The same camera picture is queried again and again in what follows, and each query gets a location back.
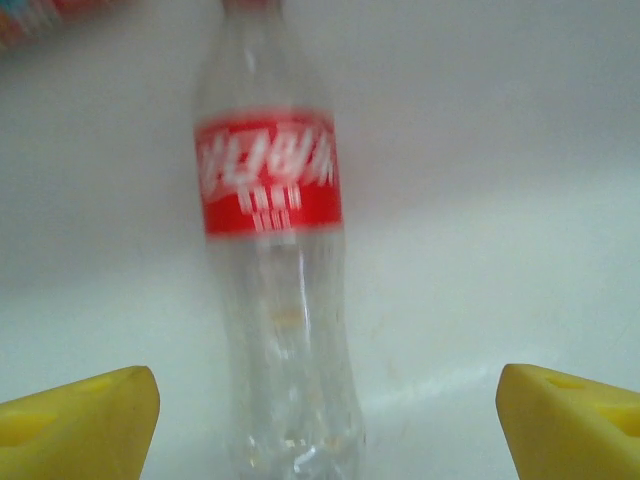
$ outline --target white table surface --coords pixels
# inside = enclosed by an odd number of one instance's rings
[[[0,401],[149,365],[144,480],[230,478],[190,99],[220,10],[0,60]],[[640,3],[291,0],[337,105],[367,480],[516,478],[505,363],[640,390]]]

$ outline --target bottle neck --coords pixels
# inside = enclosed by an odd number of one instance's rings
[[[282,33],[281,0],[225,0],[225,24],[243,43],[262,43]]]

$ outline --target plastic bottle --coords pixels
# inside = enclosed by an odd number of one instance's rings
[[[364,427],[329,96],[279,0],[223,3],[194,133],[230,352],[230,454],[245,479],[356,479]]]

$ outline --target red label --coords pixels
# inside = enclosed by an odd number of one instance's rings
[[[333,120],[313,111],[236,114],[195,132],[208,235],[342,225]]]

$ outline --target yellow object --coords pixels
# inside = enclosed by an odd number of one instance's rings
[[[496,404],[521,480],[640,479],[640,394],[507,365]]]
[[[159,409],[146,367],[0,404],[0,479],[138,480]]]

